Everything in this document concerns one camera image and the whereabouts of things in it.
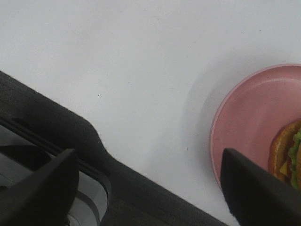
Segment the bread bun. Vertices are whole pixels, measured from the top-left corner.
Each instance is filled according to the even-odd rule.
[[[294,145],[293,136],[298,132],[300,127],[301,119],[285,126],[275,136],[270,146],[268,170],[271,174],[282,181],[285,181],[285,175],[280,173],[279,170],[287,159],[289,148]],[[297,157],[297,159],[300,160],[300,162],[298,161],[299,163],[297,165],[297,167],[299,167],[299,173],[297,172],[297,174],[300,175],[300,180],[298,179],[298,186],[301,187],[301,152],[298,151],[298,155],[300,156],[299,158]]]

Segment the cheese slice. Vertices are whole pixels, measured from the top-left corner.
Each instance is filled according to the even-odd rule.
[[[285,163],[282,165],[282,167],[280,168],[280,173],[286,175],[288,177],[288,174],[287,174],[287,160],[285,161]]]

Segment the burger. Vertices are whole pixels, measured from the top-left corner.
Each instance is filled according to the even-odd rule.
[[[281,129],[270,146],[268,170],[301,190],[301,119]]]

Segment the pink plate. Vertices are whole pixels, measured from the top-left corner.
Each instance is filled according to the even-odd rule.
[[[223,100],[211,130],[211,160],[220,184],[222,151],[237,149],[268,169],[269,147],[279,130],[301,118],[301,65],[276,65],[250,75]]]

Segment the white surface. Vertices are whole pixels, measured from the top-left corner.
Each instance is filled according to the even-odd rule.
[[[0,69],[88,119],[108,152],[237,226],[209,157],[214,113],[301,61],[298,0],[2,0]]]

